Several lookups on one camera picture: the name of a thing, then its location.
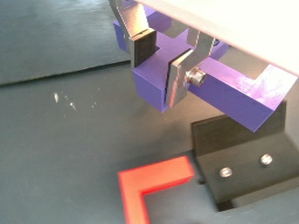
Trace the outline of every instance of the purple plastic part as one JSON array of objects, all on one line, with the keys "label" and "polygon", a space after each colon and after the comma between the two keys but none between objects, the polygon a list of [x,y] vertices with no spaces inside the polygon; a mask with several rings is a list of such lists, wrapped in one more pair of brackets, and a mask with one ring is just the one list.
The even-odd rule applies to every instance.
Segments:
[{"label": "purple plastic part", "polygon": [[[165,80],[169,61],[192,48],[186,44],[188,30],[176,38],[169,38],[157,32],[156,46],[160,48],[153,56],[133,69],[134,88],[138,96],[161,112],[168,109],[164,103]],[[210,57],[218,57],[225,53],[228,45],[218,42],[212,49]]]},{"label": "purple plastic part", "polygon": [[[157,32],[165,32],[172,26],[172,19],[160,12],[154,11],[144,5],[144,14],[146,16],[148,26]],[[120,28],[118,22],[113,22],[116,31],[116,42],[118,48],[126,52],[126,42],[124,39],[124,32]]]},{"label": "purple plastic part", "polygon": [[[118,25],[114,24],[114,27],[118,33],[118,30],[121,31]],[[133,69],[136,92],[161,112],[168,109],[164,99],[169,62],[193,48],[186,44],[186,33],[185,31],[176,38],[169,38],[157,32],[158,50]],[[120,48],[125,50],[125,42],[121,46]],[[217,62],[228,47],[221,42],[213,47],[210,56],[200,63],[200,69],[208,74],[206,79],[198,87],[190,85],[189,91],[250,131],[256,131],[276,110],[295,84],[296,77],[269,65],[252,80]]]}]

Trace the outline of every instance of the bolt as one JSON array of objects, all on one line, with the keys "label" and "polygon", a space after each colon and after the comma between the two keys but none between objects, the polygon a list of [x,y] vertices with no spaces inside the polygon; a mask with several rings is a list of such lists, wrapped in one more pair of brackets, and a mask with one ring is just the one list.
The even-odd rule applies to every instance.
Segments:
[{"label": "bolt", "polygon": [[265,154],[261,158],[260,158],[260,163],[261,165],[269,165],[272,163],[273,159],[272,157]]},{"label": "bolt", "polygon": [[222,177],[222,178],[226,178],[232,175],[232,170],[225,167],[222,169],[218,170],[218,175]]},{"label": "bolt", "polygon": [[197,67],[185,73],[186,82],[196,87],[204,82],[205,76],[206,74]]}]

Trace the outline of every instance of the black bracket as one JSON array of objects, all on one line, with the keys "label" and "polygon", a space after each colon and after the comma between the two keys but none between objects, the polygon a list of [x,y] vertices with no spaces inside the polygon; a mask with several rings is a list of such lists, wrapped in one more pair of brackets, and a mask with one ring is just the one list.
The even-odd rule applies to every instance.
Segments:
[{"label": "black bracket", "polygon": [[[225,115],[190,124],[196,162],[220,211],[299,186],[299,151],[284,130],[285,102],[256,133]],[[265,154],[269,164],[260,162]],[[226,167],[232,174],[222,178]]]}]

